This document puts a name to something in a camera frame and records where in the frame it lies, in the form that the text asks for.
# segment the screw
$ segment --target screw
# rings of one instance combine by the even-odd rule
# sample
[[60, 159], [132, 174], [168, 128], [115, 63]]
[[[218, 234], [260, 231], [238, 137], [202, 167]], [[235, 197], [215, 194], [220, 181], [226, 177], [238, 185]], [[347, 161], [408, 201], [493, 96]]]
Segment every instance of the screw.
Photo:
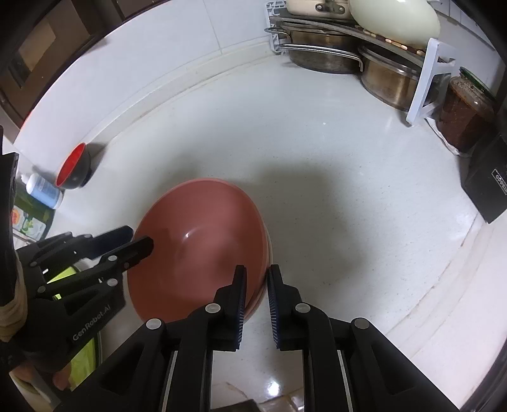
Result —
[[310, 312], [310, 309], [311, 309], [311, 307], [307, 303], [298, 303], [296, 305], [296, 311], [299, 313], [308, 313], [308, 312]]
[[158, 329], [162, 326], [162, 321], [157, 318], [150, 319], [146, 322], [146, 327], [151, 330]]
[[357, 318], [354, 321], [354, 325], [358, 329], [368, 329], [370, 322], [368, 322], [365, 318]]
[[218, 303], [209, 303], [206, 305], [206, 312], [208, 313], [217, 313], [220, 312], [220, 305]]

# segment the black box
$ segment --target black box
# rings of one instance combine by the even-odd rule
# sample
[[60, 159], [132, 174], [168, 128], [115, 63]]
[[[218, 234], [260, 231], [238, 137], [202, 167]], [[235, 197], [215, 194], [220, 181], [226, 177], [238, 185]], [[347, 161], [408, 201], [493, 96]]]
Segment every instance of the black box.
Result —
[[507, 128], [479, 142], [463, 189], [488, 223], [507, 209]]

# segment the dish rack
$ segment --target dish rack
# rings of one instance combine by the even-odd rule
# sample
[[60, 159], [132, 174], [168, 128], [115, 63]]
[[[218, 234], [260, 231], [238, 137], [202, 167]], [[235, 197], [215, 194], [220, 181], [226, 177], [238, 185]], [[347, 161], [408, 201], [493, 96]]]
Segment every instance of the dish rack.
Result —
[[[419, 82], [417, 84], [416, 92], [406, 117], [406, 121], [410, 126], [417, 124], [419, 119], [430, 117], [438, 108], [442, 106], [447, 92], [447, 86], [451, 80], [451, 76], [452, 74], [457, 73], [459, 69], [459, 64], [457, 61], [458, 51], [454, 47], [437, 39], [429, 39], [428, 46], [425, 51], [425, 56], [422, 57], [419, 54], [404, 50], [390, 43], [386, 43], [377, 38], [374, 38], [364, 33], [357, 27], [338, 24], [332, 20], [313, 19], [290, 15], [286, 10], [284, 0], [267, 2], [265, 7], [265, 16], [268, 27], [273, 27], [278, 22], [290, 22], [307, 24], [325, 30], [337, 31], [340, 33], [355, 36], [369, 43], [376, 44], [421, 67], [422, 70], [419, 77]], [[278, 46], [284, 42], [285, 39], [280, 38], [278, 34], [271, 33], [269, 37], [269, 43], [271, 50], [274, 53], [282, 54], [284, 52], [278, 48]], [[425, 104], [429, 87], [434, 81], [434, 77], [439, 75], [441, 75], [441, 78], [439, 80], [439, 85], [437, 88], [437, 97], [433, 102]]]

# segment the stainless steel pot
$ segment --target stainless steel pot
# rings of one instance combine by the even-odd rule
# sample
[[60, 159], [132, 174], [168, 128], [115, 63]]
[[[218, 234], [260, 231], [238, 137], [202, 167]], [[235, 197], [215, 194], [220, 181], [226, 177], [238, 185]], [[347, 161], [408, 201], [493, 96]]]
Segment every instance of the stainless steel pot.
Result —
[[287, 49], [292, 62], [300, 67], [333, 74], [363, 71], [363, 61], [357, 54], [359, 40], [353, 36], [290, 23], [265, 31], [289, 38], [290, 43], [279, 47]]
[[[365, 89], [384, 103], [407, 112], [421, 75], [421, 67], [374, 44], [363, 43], [359, 53], [365, 58], [361, 82]], [[441, 76], [435, 76], [425, 103], [438, 93]]]

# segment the jar lid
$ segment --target jar lid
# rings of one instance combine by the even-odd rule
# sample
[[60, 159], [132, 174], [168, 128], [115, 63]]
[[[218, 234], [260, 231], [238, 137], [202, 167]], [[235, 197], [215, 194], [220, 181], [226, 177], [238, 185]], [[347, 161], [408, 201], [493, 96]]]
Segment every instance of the jar lid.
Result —
[[474, 75], [470, 70], [468, 70], [465, 67], [460, 67], [459, 72], [463, 77], [470, 80], [475, 87], [477, 87], [481, 92], [483, 92], [486, 95], [486, 97], [488, 97], [488, 99], [496, 101], [495, 96], [493, 96], [491, 90], [488, 89], [488, 86], [486, 86], [483, 82], [481, 82], [481, 80], [479, 80], [479, 78], [476, 75]]

